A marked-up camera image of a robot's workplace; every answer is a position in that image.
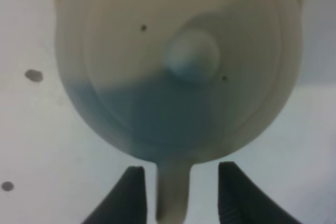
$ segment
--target white background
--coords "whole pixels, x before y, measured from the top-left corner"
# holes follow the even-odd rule
[[[0,0],[0,223],[80,224],[129,165],[144,165],[149,223],[155,166],[100,139],[72,108],[54,54],[54,0]],[[273,125],[235,161],[304,224],[336,223],[336,0],[306,0],[298,84]],[[42,83],[24,77],[44,73]],[[217,164],[192,170],[186,223],[218,224]]]

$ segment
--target dark spot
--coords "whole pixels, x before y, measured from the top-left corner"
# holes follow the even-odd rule
[[[25,77],[33,82],[42,82],[43,73],[41,71],[30,69],[25,73]]]
[[[4,182],[1,185],[3,191],[12,191],[14,190],[14,184],[12,182]]]
[[[146,31],[147,30],[147,25],[142,25],[141,26],[141,31]]]

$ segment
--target white surface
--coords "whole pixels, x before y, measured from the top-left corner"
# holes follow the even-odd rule
[[[72,109],[56,71],[54,23],[53,0],[0,0],[0,183],[15,184],[0,191],[0,223],[80,224],[125,168],[140,164],[154,223],[155,166],[109,146]],[[304,26],[302,72],[290,101],[261,137],[221,161],[236,161],[304,224],[334,224],[336,2],[306,0]],[[28,69],[43,71],[45,80],[30,82]],[[186,223],[219,223],[217,163],[193,168]]]

